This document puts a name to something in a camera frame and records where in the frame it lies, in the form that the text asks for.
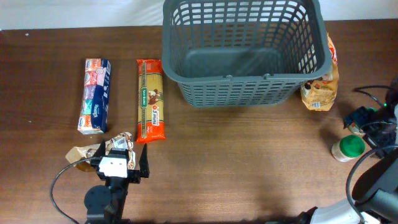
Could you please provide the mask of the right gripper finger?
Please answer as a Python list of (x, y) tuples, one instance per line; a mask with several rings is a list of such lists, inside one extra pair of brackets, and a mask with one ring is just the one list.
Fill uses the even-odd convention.
[(361, 106), (343, 118), (344, 128), (348, 128), (354, 124), (358, 129), (361, 129), (363, 125), (370, 122), (371, 115), (371, 108)]
[[(363, 140), (371, 147), (371, 149), (376, 149), (379, 147), (385, 147), (389, 145), (389, 140), (387, 139), (386, 135), (369, 135), (365, 134), (363, 136)], [(382, 159), (385, 156), (387, 156), (389, 153), (388, 149), (383, 149), (379, 152), (375, 152), (373, 157), (376, 157), (378, 159)]]

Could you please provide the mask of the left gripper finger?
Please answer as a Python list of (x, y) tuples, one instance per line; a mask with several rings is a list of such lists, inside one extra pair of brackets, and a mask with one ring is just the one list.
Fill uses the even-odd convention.
[(144, 147), (142, 149), (141, 156), (139, 159), (139, 167), (140, 167), (140, 176), (142, 178), (148, 178), (150, 170), (149, 170), (149, 161), (147, 157), (147, 144), (144, 144)]
[(99, 148), (93, 154), (93, 157), (97, 158), (103, 157), (105, 156), (105, 152), (106, 152), (106, 142), (102, 141), (101, 144), (99, 145)]

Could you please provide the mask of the green lid spice jar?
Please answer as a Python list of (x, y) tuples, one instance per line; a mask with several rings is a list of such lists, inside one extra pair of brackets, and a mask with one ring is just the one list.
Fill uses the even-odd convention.
[[(372, 109), (372, 114), (374, 114), (377, 109), (372, 108), (372, 107), (367, 107), (367, 108), (371, 108)], [(348, 127), (348, 129), (353, 133), (353, 134), (357, 134), (357, 135), (364, 135), (364, 131), (362, 129), (358, 129), (354, 124), (352, 124), (351, 126)]]

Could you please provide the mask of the green lid pale jar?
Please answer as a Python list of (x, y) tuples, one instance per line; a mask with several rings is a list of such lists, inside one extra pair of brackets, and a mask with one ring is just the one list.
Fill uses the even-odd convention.
[(332, 156), (340, 162), (348, 162), (361, 156), (365, 151), (364, 141), (357, 135), (349, 135), (334, 143)]

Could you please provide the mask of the orange snack bag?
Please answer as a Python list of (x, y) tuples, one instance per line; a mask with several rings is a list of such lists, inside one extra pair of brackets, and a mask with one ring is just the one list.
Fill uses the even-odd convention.
[(338, 90), (338, 60), (333, 41), (328, 37), (331, 52), (331, 68), (322, 77), (310, 80), (300, 88), (301, 99), (310, 111), (329, 111), (333, 106)]

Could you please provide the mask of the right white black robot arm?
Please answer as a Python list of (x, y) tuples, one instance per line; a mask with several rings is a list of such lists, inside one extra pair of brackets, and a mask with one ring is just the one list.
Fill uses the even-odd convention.
[(346, 198), (328, 207), (313, 207), (293, 223), (397, 223), (397, 80), (379, 109), (364, 106), (343, 119), (351, 135), (333, 145), (339, 161), (356, 159), (346, 183)]

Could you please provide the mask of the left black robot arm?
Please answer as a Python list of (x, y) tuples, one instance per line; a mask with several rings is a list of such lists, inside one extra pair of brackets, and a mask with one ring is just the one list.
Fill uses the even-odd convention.
[(90, 166), (95, 169), (98, 177), (105, 181), (104, 185), (96, 185), (85, 195), (84, 204), (87, 209), (87, 223), (129, 223), (123, 218), (123, 211), (131, 184), (139, 184), (142, 178), (150, 174), (145, 144), (139, 159), (139, 169), (127, 167), (130, 159), (127, 149), (112, 148), (106, 152), (105, 142), (91, 157)]

